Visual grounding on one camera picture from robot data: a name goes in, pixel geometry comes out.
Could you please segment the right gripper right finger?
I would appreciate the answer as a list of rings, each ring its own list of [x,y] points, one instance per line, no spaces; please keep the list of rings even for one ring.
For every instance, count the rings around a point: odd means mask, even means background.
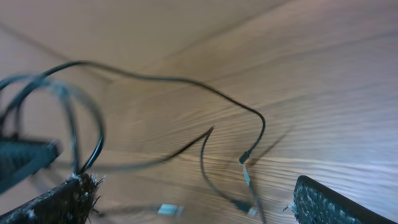
[[[397,224],[306,175],[297,179],[290,209],[299,224]]]

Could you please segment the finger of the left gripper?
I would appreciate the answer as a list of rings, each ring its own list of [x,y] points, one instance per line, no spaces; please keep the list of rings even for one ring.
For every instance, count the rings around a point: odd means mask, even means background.
[[[1,193],[50,167],[60,153],[55,139],[1,138]]]

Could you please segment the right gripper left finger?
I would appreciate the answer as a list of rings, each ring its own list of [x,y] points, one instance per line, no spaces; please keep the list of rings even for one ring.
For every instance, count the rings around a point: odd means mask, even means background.
[[[99,197],[104,179],[96,175],[72,174],[46,193],[1,215],[1,224],[85,224]]]

